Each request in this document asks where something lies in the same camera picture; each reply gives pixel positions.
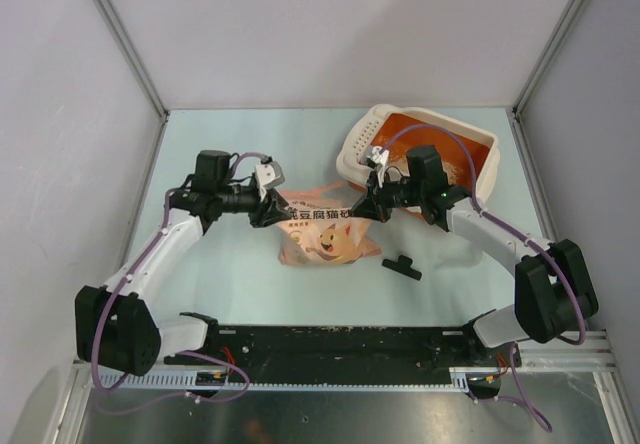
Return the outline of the aluminium frame rail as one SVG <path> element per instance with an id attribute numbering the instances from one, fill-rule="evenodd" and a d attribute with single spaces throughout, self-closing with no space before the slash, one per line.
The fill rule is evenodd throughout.
<path id="1" fill-rule="evenodd" d="M 162 365 L 144 376 L 122 379 L 115 372 L 98 372 L 99 383 L 113 392 L 125 389 L 232 393 L 260 391 L 416 391 L 463 392 L 484 383 L 499 386 L 498 355 L 506 356 L 508 347 L 491 353 L 484 364 L 446 363 L 443 352 L 432 361 L 393 360 L 383 357 L 351 359 L 330 357 L 327 361 L 302 357 L 265 358 L 251 367 L 246 365 L 227 372 L 224 366 L 200 361 L 197 366 Z M 563 342 L 545 346 L 533 341 L 520 343 L 513 352 L 516 372 L 525 374 L 561 373 L 569 377 L 580 373 L 604 373 L 616 369 L 615 359 L 605 336 L 591 335 L 582 347 Z"/>

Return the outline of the white and orange litter box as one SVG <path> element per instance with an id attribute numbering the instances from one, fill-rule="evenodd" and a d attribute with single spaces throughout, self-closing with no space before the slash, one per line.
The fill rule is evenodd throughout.
<path id="1" fill-rule="evenodd" d="M 486 203 L 496 184 L 500 162 L 498 137 L 463 121 L 424 108 L 400 108 L 378 104 L 370 108 L 349 131 L 336 158 L 336 170 L 354 188 L 364 190 L 373 169 L 361 163 L 368 146 L 389 147 L 401 136 L 427 131 L 450 137 L 463 151 L 468 170 L 459 183 L 450 184 L 443 170 L 441 157 L 433 145 L 416 146 L 406 152 L 408 176 L 396 180 L 389 177 L 388 164 L 379 183 L 387 186 L 416 175 L 435 184 L 448 182 L 451 186 L 474 191 L 481 203 Z"/>

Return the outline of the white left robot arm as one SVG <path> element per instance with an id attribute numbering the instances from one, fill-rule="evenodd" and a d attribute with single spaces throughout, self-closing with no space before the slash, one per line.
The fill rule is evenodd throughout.
<path id="1" fill-rule="evenodd" d="M 290 219 L 277 188 L 281 166 L 261 154 L 246 183 L 235 172 L 243 155 L 204 150 L 183 184 L 164 194 L 161 222 L 142 250 L 103 285 L 85 286 L 75 298 L 78 357 L 94 376 L 102 367 L 143 376 L 165 357 L 187 351 L 197 362 L 214 361 L 221 340 L 209 332 L 214 319 L 181 312 L 161 320 L 153 303 L 182 257 L 224 214 L 245 214 L 254 228 Z"/>

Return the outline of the right aluminium corner post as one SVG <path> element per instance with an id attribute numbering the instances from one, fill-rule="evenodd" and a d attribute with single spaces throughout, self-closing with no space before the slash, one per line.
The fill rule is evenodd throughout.
<path id="1" fill-rule="evenodd" d="M 513 104 L 512 112 L 515 117 L 521 116 L 527 108 L 589 1 L 568 0 L 541 55 Z"/>

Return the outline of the left aluminium corner post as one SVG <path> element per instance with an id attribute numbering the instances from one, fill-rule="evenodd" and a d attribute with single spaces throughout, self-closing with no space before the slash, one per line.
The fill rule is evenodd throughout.
<path id="1" fill-rule="evenodd" d="M 144 64 L 113 0 L 93 0 L 93 2 L 145 98 L 154 113 L 161 121 L 164 121 L 168 110 L 162 102 L 147 66 Z"/>

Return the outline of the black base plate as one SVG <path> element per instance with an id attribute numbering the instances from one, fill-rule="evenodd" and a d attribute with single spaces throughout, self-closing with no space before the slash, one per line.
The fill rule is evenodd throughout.
<path id="1" fill-rule="evenodd" d="M 255 386 L 465 387 L 469 374 L 498 376 L 521 361 L 510 344 L 489 348 L 463 327 L 267 326 L 213 324 L 196 357 L 168 365 L 231 362 Z"/>

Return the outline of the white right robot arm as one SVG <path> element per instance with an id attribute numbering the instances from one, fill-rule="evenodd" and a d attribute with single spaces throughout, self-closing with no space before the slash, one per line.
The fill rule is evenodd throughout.
<path id="1" fill-rule="evenodd" d="M 409 173 L 396 181 L 386 176 L 388 155 L 380 146 L 368 152 L 371 172 L 352 216 L 386 222 L 396 208 L 418 208 L 428 224 L 479 247 L 514 279 L 513 304 L 471 321 L 473 333 L 461 340 L 469 363 L 484 365 L 498 346 L 526 339 L 585 341 L 586 320 L 597 312 L 598 301 L 577 244 L 526 233 L 484 209 L 473 188 L 449 183 L 431 145 L 407 152 Z"/>

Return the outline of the pink cat litter bag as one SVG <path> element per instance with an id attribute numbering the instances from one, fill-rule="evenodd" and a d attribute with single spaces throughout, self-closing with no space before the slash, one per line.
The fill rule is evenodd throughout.
<path id="1" fill-rule="evenodd" d="M 309 190 L 284 190 L 291 219 L 277 227 L 283 232 L 279 261 L 288 266 L 352 264 L 377 256 L 380 246 L 368 236 L 370 222 L 350 215 L 337 197 L 343 187 L 336 182 Z"/>

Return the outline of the aluminium corner post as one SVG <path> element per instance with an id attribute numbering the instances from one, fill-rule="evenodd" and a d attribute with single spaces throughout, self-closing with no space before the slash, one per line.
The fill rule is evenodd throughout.
<path id="1" fill-rule="evenodd" d="M 589 1 L 568 0 L 541 55 L 513 104 L 512 112 L 515 117 L 521 116 L 527 108 Z"/>
<path id="2" fill-rule="evenodd" d="M 168 110 L 162 102 L 147 66 L 144 64 L 113 0 L 93 0 L 93 2 L 145 98 L 154 113 L 161 121 L 164 121 Z"/>

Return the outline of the black bag clip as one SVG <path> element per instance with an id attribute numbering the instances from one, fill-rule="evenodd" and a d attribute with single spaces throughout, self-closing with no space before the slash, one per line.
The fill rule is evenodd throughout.
<path id="1" fill-rule="evenodd" d="M 422 279 L 422 273 L 414 268 L 413 259 L 409 256 L 400 254 L 396 259 L 384 258 L 381 265 L 410 279 L 416 281 Z"/>

